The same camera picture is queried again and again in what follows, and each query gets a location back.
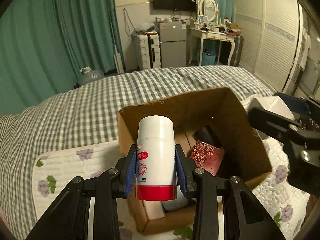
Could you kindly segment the white rectangular charger box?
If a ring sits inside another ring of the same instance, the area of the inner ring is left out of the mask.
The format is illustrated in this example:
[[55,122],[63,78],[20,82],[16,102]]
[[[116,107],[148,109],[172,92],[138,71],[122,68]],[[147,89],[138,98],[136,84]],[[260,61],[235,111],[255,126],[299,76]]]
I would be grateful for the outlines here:
[[253,108],[262,108],[274,114],[280,115],[292,121],[295,120],[295,117],[287,104],[279,96],[267,96],[267,97],[258,97],[253,96],[250,101],[247,112]]

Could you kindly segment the light blue small box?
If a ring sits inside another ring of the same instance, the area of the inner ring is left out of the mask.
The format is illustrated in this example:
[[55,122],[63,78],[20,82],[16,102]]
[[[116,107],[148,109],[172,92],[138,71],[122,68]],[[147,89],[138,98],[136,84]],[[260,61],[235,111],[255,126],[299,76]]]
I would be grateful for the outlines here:
[[168,200],[162,202],[163,208],[167,212],[172,212],[181,209],[188,205],[188,199],[185,198],[182,192],[177,192],[177,198],[174,200]]

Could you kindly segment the red patterned box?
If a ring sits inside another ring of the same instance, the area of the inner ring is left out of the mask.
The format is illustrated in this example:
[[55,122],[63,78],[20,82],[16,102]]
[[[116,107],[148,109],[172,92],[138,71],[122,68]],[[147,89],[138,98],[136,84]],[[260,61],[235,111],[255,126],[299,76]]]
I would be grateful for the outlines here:
[[217,148],[198,140],[193,147],[190,158],[195,161],[197,167],[202,168],[215,176],[224,155],[225,152],[223,148]]

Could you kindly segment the white USB wall charger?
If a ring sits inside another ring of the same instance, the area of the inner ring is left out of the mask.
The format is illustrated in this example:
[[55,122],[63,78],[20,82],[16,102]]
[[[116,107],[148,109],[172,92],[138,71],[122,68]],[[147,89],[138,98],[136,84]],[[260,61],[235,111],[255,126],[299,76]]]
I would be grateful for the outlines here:
[[144,200],[143,205],[148,220],[158,220],[165,217],[162,202]]

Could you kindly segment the white bottle red cap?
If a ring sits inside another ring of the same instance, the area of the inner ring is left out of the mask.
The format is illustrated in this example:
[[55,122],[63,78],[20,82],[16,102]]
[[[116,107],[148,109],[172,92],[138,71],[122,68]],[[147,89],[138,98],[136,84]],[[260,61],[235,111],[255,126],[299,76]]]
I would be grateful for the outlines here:
[[165,116],[147,116],[139,122],[136,197],[161,202],[177,198],[174,128]]

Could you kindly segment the white floral quilt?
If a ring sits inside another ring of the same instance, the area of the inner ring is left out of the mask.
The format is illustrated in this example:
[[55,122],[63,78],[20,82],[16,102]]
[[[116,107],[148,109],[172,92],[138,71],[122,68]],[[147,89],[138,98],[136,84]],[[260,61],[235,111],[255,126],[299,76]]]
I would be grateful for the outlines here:
[[[241,102],[244,109],[254,94]],[[309,211],[310,194],[296,189],[286,181],[289,161],[283,146],[274,139],[262,139],[272,170],[253,193],[269,212],[286,239],[293,239],[302,227]],[[32,191],[37,220],[75,176],[95,178],[114,167],[119,159],[118,141],[89,145],[62,151],[44,153],[38,157],[33,168]],[[129,214],[126,200],[118,200],[121,239],[191,239],[192,225],[178,226],[164,233],[143,236],[139,234]]]

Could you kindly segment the brown cardboard box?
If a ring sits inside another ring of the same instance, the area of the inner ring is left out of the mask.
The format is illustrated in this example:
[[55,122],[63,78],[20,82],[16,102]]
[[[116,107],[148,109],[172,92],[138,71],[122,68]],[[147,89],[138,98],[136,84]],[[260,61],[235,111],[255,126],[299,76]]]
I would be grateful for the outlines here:
[[263,143],[229,88],[199,90],[118,113],[119,148],[135,157],[128,204],[138,231],[193,224],[193,239],[265,239],[276,229],[252,193],[271,172]]

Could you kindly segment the white louvered wardrobe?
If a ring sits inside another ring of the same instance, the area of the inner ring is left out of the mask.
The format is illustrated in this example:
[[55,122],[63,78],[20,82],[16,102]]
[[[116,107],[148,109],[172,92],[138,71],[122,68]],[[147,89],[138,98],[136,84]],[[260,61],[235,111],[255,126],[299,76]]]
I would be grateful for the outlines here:
[[303,33],[298,1],[236,0],[235,21],[244,39],[240,67],[278,92],[291,92]]

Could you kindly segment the blue storage basket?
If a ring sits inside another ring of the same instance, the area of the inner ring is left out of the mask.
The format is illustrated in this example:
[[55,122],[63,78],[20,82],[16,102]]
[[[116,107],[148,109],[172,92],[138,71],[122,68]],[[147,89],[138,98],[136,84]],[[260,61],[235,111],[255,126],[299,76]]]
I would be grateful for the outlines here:
[[216,53],[212,53],[210,55],[206,53],[202,53],[202,66],[212,66],[215,63]]

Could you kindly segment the grey checked bed sheet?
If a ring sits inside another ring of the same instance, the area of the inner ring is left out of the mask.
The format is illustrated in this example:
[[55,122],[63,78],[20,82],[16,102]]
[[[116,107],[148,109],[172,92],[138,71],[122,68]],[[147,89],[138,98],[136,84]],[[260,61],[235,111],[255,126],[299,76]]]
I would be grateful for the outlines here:
[[116,140],[120,109],[194,90],[228,87],[239,100],[272,90],[231,66],[141,70],[57,94],[16,115],[1,117],[1,215],[16,239],[36,223],[31,172],[44,152]]

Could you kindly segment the white oval vanity mirror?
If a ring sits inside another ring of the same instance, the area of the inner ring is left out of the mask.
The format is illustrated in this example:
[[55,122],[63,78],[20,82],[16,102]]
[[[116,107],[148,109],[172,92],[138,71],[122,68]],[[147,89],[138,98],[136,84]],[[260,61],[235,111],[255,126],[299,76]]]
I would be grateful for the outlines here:
[[200,0],[200,16],[206,16],[209,22],[213,22],[219,14],[219,7],[215,0]]

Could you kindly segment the clear water jug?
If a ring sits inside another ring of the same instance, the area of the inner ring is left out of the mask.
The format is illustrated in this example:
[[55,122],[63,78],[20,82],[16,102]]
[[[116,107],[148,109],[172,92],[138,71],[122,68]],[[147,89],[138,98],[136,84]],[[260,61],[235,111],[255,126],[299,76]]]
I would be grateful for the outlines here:
[[89,66],[81,68],[80,72],[81,75],[79,76],[78,83],[81,86],[105,77],[105,74],[102,70],[91,69]]

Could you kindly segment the silver small refrigerator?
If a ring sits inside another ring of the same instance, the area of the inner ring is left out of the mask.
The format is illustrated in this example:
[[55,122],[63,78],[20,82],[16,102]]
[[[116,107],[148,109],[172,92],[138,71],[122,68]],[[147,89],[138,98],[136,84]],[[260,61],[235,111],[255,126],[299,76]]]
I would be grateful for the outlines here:
[[182,21],[156,22],[162,68],[184,67],[187,54],[187,24]]

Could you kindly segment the white flat mop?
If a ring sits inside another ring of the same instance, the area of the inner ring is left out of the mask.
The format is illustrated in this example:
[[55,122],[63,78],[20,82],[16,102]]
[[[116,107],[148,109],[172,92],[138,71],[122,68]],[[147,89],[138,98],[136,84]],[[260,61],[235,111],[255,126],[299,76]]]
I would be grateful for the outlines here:
[[121,59],[121,54],[118,52],[117,45],[116,45],[116,38],[114,35],[113,25],[112,25],[112,17],[111,17],[111,11],[108,9],[108,16],[111,24],[111,34],[112,34],[112,41],[113,41],[113,47],[114,47],[114,61],[117,69],[118,74],[124,73],[124,67]]

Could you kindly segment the green curtain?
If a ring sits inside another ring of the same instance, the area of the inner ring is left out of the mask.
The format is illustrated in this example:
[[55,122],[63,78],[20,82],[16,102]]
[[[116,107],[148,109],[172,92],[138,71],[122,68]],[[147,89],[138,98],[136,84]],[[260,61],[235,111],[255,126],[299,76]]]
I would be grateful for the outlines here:
[[74,88],[84,67],[114,73],[114,0],[1,0],[1,114]]

